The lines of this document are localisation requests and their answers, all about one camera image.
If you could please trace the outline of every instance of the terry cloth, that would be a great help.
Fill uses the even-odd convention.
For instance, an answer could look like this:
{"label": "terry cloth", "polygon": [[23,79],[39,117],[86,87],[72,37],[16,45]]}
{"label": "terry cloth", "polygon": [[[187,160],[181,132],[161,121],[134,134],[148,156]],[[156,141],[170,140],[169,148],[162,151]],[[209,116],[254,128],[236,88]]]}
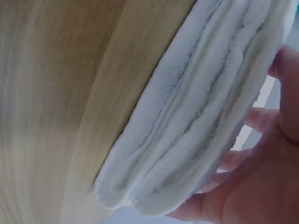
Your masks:
{"label": "terry cloth", "polygon": [[95,182],[100,204],[173,211],[236,139],[298,0],[198,0],[165,52]]}

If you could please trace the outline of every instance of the wooden surface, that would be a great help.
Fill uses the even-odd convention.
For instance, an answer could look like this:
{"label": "wooden surface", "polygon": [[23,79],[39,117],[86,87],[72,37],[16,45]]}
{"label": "wooden surface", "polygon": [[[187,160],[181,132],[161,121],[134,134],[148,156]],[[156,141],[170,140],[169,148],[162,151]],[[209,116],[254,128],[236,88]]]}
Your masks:
{"label": "wooden surface", "polygon": [[0,223],[98,223],[87,193],[195,0],[0,0]]}

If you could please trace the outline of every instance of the wood grain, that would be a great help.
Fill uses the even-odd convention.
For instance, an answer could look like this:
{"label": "wood grain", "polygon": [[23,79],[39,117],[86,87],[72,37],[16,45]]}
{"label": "wood grain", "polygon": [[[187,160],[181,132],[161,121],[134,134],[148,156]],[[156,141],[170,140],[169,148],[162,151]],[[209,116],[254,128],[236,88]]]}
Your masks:
{"label": "wood grain", "polygon": [[0,0],[0,223],[98,223],[88,194],[195,0]]}

